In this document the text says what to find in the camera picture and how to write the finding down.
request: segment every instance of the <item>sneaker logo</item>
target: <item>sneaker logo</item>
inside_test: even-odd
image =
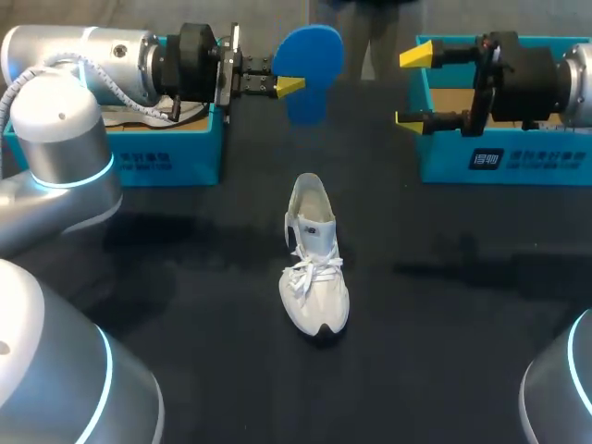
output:
[[[313,236],[318,236],[320,234],[318,229],[316,229],[315,227],[304,227],[304,232],[312,234]]]

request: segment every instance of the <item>shoelace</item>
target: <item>shoelace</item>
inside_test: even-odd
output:
[[[285,271],[290,273],[290,286],[296,293],[296,297],[302,299],[301,303],[304,303],[313,282],[331,280],[334,275],[341,272],[343,259],[333,257],[336,252],[337,244],[324,258],[313,259],[310,256],[304,257],[300,245],[296,247],[292,255],[299,256],[302,260],[295,266],[286,268]]]

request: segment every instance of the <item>person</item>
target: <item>person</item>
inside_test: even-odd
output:
[[[370,45],[376,80],[392,78],[401,0],[310,0],[311,23],[335,28],[345,49],[341,77],[359,80]]]

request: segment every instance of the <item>shoe tongue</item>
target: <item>shoe tongue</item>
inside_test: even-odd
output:
[[[309,254],[327,256],[335,244],[335,221],[313,222],[298,216],[298,228],[304,250]]]

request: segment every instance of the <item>shoe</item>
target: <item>shoe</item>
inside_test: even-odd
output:
[[[323,182],[315,174],[296,179],[286,213],[288,228],[294,231],[300,262],[284,270],[279,293],[296,327],[306,335],[333,337],[345,327],[350,312],[350,295],[341,266],[336,221]]]

